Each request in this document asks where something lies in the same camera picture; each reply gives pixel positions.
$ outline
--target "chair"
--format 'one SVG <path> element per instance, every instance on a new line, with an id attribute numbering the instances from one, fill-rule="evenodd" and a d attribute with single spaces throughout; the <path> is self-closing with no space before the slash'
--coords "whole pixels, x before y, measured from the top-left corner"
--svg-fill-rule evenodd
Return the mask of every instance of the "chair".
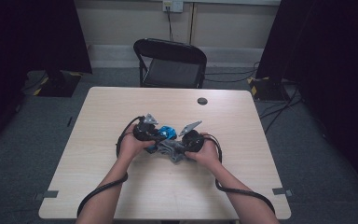
<path id="1" fill-rule="evenodd" d="M 152 38 L 136 41 L 133 49 L 139 59 L 141 87 L 202 88 L 207 59 L 200 49 Z M 152 59 L 149 67 L 144 57 Z"/>

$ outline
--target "white wall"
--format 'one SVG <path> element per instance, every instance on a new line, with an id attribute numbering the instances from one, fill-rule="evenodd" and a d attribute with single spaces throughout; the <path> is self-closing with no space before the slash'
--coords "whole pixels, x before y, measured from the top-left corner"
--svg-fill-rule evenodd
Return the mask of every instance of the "white wall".
<path id="1" fill-rule="evenodd" d="M 171 15 L 173 38 L 189 43 L 191 34 L 191 44 L 198 47 L 263 49 L 278 6 L 276 0 L 262 2 L 261 6 L 185 2 L 183 13 Z M 145 37 L 169 39 L 161 1 L 82 0 L 76 7 L 87 44 L 131 46 Z"/>

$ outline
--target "hand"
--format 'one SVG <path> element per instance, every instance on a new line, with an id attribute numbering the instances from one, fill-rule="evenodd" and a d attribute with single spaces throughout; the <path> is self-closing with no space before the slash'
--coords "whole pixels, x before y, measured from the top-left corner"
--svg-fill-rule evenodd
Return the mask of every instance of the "hand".
<path id="1" fill-rule="evenodd" d="M 217 154 L 216 145 L 208 136 L 207 133 L 202 133 L 205 137 L 204 145 L 199 152 L 185 152 L 186 156 L 190 159 L 196 160 L 199 164 L 210 169 L 216 163 L 220 163 L 219 156 Z"/>
<path id="2" fill-rule="evenodd" d="M 143 142 L 136 139 L 132 133 L 134 127 L 135 124 L 132 124 L 125 132 L 126 135 L 124 136 L 120 146 L 120 154 L 118 155 L 119 159 L 126 158 L 133 160 L 133 158 L 141 153 L 145 147 L 150 147 L 155 144 L 155 141 Z"/>

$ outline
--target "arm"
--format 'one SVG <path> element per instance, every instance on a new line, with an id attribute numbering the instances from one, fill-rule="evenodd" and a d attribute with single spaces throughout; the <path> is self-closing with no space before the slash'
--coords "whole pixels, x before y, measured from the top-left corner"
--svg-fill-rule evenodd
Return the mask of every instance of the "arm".
<path id="1" fill-rule="evenodd" d="M 132 133 L 134 125 L 131 125 L 126 133 Z M 154 141 L 141 142 L 132 134 L 126 134 L 121 142 L 120 154 L 109 173 L 100 183 L 100 186 L 122 178 L 132 160 L 145 148 L 154 144 Z M 106 189 L 95 195 L 85 204 L 76 223 L 111 223 L 115 215 L 118 197 L 122 185 Z"/>
<path id="2" fill-rule="evenodd" d="M 186 156 L 211 171 L 223 187 L 250 190 L 220 163 L 213 141 L 205 140 L 204 146 L 198 153 L 186 152 Z M 263 201 L 238 193 L 227 193 L 227 196 L 241 223 L 279 223 L 274 213 Z"/>

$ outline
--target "table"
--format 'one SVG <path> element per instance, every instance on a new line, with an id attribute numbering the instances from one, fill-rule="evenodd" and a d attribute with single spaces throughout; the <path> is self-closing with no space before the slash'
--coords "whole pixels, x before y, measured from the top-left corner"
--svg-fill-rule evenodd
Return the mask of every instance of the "table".
<path id="1" fill-rule="evenodd" d="M 198 99 L 207 99 L 207 105 Z M 180 132 L 202 120 L 196 130 L 213 134 L 223 150 L 223 164 L 239 180 L 271 200 L 279 219 L 291 211 L 266 136 L 248 91 L 94 87 L 76 125 L 45 198 L 42 218 L 76 218 L 83 198 L 102 181 L 116 160 L 116 142 L 126 125 L 151 113 Z M 173 164 L 168 156 L 142 152 L 132 162 L 118 201 L 117 219 L 238 219 L 214 177 L 194 161 Z"/>

